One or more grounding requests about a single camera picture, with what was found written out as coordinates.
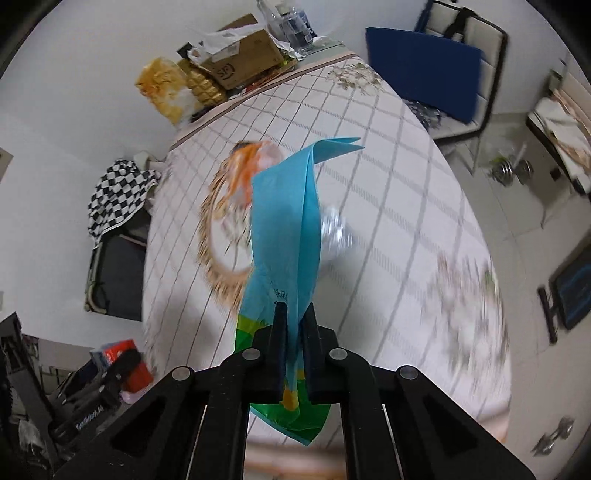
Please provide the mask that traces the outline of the cardboard shipping box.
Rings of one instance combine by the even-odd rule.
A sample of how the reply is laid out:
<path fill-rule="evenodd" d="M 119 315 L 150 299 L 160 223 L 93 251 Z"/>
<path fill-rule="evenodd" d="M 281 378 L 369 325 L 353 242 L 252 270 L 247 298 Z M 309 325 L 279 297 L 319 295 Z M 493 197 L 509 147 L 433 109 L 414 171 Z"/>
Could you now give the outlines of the cardboard shipping box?
<path fill-rule="evenodd" d="M 294 53 L 281 47 L 252 14 L 221 30 L 202 34 L 200 40 L 188 47 L 185 56 L 228 91 L 249 86 L 273 71 L 290 71 L 297 65 Z"/>

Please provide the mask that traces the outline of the white chair with cloth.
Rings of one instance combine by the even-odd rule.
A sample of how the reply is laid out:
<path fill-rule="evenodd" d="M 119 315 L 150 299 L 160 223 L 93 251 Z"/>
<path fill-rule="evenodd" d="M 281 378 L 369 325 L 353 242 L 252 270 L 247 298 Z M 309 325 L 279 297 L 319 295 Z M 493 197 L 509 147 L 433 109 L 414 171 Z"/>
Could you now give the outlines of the white chair with cloth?
<path fill-rule="evenodd" d="M 590 195 L 590 86 L 567 71 L 526 124 L 545 142 L 575 190 Z"/>

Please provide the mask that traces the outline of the clear water bottle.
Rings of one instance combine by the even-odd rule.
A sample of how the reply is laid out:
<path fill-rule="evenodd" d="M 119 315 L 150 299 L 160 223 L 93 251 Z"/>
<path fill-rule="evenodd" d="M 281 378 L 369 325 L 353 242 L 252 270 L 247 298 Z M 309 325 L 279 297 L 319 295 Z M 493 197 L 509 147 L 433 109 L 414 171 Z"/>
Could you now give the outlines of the clear water bottle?
<path fill-rule="evenodd" d="M 304 10 L 290 3 L 276 4 L 280 14 L 280 29 L 287 37 L 290 47 L 297 51 L 308 51 L 314 45 L 315 31 L 311 28 Z"/>

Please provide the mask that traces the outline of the dumbbell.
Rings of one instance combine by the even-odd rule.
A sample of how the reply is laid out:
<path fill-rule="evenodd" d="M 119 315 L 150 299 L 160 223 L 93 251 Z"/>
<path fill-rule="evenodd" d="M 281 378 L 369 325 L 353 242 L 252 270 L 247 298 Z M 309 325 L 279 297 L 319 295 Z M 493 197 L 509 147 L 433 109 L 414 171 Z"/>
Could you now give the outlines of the dumbbell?
<path fill-rule="evenodd" d="M 491 162 L 488 177 L 504 187 L 510 187 L 515 181 L 527 184 L 534 175 L 533 166 L 526 159 L 498 157 Z"/>

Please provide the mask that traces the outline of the orange plastic wrapper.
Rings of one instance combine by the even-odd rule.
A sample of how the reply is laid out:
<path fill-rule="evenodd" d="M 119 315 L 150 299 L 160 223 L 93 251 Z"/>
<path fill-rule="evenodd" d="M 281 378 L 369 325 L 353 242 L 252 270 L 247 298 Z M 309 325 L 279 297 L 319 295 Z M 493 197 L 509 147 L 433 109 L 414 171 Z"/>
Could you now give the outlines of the orange plastic wrapper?
<path fill-rule="evenodd" d="M 242 207 L 249 206 L 253 177 L 280 162 L 283 162 L 283 152 L 273 142 L 238 142 L 228 158 L 228 200 Z"/>

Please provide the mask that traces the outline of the checkered cloth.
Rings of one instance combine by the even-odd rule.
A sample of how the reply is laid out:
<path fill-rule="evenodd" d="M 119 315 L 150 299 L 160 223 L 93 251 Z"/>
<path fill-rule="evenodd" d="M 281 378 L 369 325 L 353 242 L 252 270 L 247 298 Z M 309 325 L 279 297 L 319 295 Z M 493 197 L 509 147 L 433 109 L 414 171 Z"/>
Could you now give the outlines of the checkered cloth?
<path fill-rule="evenodd" d="M 105 234 L 125 224 L 144 207 L 160 178 L 160 172 L 141 170 L 127 159 L 117 159 L 107 168 L 87 207 L 87 231 L 93 248 L 99 246 Z"/>

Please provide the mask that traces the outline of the large silver blister pack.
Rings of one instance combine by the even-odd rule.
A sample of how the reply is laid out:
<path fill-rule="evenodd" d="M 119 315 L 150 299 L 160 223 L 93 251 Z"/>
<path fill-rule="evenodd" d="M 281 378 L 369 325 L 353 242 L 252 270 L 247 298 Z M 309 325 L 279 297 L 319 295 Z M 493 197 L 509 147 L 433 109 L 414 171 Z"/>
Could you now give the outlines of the large silver blister pack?
<path fill-rule="evenodd" d="M 322 269 L 327 268 L 356 244 L 352 229 L 335 206 L 322 205 L 321 234 L 320 266 Z"/>

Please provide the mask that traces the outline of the yellow snack bag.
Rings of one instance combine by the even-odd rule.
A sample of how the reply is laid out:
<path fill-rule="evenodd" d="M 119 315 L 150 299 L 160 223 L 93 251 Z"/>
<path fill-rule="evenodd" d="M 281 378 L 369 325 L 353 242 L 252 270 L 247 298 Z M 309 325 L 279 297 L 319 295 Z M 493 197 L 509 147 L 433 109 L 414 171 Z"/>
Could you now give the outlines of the yellow snack bag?
<path fill-rule="evenodd" d="M 144 66 L 135 87 L 175 127 L 185 125 L 204 110 L 188 87 L 185 73 L 169 59 L 158 57 Z"/>

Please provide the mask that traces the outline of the patterned tablecloth table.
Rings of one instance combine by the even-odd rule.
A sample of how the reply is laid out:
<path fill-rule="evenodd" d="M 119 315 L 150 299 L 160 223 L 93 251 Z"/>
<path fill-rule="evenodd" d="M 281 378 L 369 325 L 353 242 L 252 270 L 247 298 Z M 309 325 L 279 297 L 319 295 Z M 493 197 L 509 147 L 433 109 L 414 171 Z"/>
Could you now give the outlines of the patterned tablecloth table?
<path fill-rule="evenodd" d="M 418 367 L 497 439 L 509 427 L 509 336 L 469 200 L 399 95 L 358 55 L 325 53 L 207 113 L 175 136 L 155 195 L 144 268 L 151 370 L 217 365 L 235 347 L 231 284 L 249 268 L 242 218 L 204 217 L 242 141 L 283 155 L 331 137 L 358 152 L 315 167 L 318 200 L 346 237 L 322 249 L 318 322 L 388 369 Z"/>

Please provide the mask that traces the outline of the blue green plastic bag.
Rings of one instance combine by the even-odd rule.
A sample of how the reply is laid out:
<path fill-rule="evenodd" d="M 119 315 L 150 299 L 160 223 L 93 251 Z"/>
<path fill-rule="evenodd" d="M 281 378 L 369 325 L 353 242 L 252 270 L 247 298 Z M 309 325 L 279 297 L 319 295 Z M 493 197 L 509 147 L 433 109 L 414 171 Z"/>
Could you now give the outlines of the blue green plastic bag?
<path fill-rule="evenodd" d="M 311 305 L 322 251 L 322 216 L 315 165 L 359 151 L 355 137 L 322 139 L 259 172 L 252 179 L 250 237 L 253 269 L 245 285 L 235 332 L 235 350 L 252 347 L 256 332 L 273 323 L 276 304 L 287 306 L 287 356 L 280 400 L 252 403 L 267 425 L 303 445 L 324 428 L 328 405 L 308 400 L 298 328 Z"/>

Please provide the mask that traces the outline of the blue red milk carton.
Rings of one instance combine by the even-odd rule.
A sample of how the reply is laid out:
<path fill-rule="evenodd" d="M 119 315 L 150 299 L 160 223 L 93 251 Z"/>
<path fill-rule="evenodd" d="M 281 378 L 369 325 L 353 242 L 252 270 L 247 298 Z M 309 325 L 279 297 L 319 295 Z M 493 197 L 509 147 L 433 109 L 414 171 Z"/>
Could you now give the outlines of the blue red milk carton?
<path fill-rule="evenodd" d="M 153 376 L 132 339 L 93 349 L 90 356 L 99 372 L 110 371 L 109 375 L 119 381 L 123 392 L 136 394 L 153 382 Z"/>

